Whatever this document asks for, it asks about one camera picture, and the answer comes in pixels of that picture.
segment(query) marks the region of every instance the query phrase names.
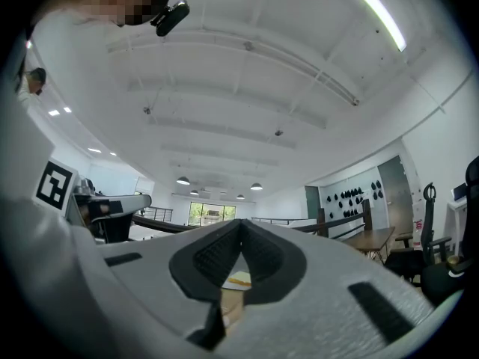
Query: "door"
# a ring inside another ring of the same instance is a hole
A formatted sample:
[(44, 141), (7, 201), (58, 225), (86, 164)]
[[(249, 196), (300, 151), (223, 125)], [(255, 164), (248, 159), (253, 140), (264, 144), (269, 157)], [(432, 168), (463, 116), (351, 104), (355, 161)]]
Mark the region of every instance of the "door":
[(388, 241), (388, 251), (391, 251), (391, 248), (404, 247), (402, 242), (395, 241), (398, 234), (412, 232), (412, 197), (399, 156), (378, 166), (378, 169), (388, 205), (389, 225), (396, 227)]
[(305, 190), (308, 219), (317, 219), (318, 210), (321, 207), (319, 189), (317, 186), (305, 186)]

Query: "window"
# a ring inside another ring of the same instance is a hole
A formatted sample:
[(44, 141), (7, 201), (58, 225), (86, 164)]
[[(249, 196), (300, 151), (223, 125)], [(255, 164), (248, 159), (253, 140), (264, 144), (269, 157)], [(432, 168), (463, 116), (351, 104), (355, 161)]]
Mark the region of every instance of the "window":
[(235, 219), (237, 208), (234, 206), (209, 205), (192, 202), (189, 207), (189, 226), (207, 226)]

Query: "black office chair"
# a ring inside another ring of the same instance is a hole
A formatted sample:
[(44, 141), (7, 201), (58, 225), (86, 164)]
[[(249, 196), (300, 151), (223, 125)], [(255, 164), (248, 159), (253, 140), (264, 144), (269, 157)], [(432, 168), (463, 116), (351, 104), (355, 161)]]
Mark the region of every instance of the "black office chair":
[(479, 229), (479, 157), (466, 170), (467, 220), (464, 229), (463, 255), (450, 257), (447, 262), (426, 267), (421, 276), (422, 291), (436, 306), (450, 295), (463, 289), (471, 275), (478, 248)]
[(430, 183), (423, 192), (426, 200), (426, 215), (424, 216), (424, 227), (421, 234), (422, 251), (414, 250), (409, 246), (409, 240), (412, 239), (412, 233), (398, 236), (396, 241), (403, 241), (405, 248), (392, 250), (385, 266), (392, 272), (412, 283), (414, 276), (421, 275), (423, 269), (434, 262), (434, 248), (439, 246), (441, 260), (446, 261), (445, 244), (451, 240), (451, 237), (445, 237), (433, 241), (433, 219), (434, 219), (434, 201), (436, 200), (436, 188)]

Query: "fluorescent light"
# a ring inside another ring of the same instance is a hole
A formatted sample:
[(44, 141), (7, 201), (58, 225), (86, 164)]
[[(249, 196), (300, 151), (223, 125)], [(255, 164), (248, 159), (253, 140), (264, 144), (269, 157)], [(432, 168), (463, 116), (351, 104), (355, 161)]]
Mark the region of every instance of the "fluorescent light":
[(380, 0), (364, 0), (367, 5), (374, 11), (374, 13), (379, 17), (382, 21), (382, 24), (388, 29), (389, 33), (391, 34), (394, 42), (397, 45), (397, 48), (402, 52), (406, 48), (406, 41), (404, 40), (401, 31), (397, 27), (396, 22), (392, 18), (391, 14), (382, 5)]
[(251, 186), (251, 190), (263, 190), (263, 186), (261, 186), (259, 183), (254, 183)]
[(178, 179), (177, 179), (177, 182), (178, 182), (180, 185), (189, 185), (189, 179), (186, 178), (185, 176), (178, 178)]

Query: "computer monitor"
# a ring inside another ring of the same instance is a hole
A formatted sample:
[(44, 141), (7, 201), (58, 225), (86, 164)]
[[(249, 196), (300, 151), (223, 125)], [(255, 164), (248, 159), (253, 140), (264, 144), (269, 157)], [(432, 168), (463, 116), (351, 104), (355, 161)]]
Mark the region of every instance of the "computer monitor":
[(452, 197), (454, 200), (460, 200), (466, 196), (466, 184), (463, 183), (461, 186), (457, 186), (456, 188), (451, 190)]

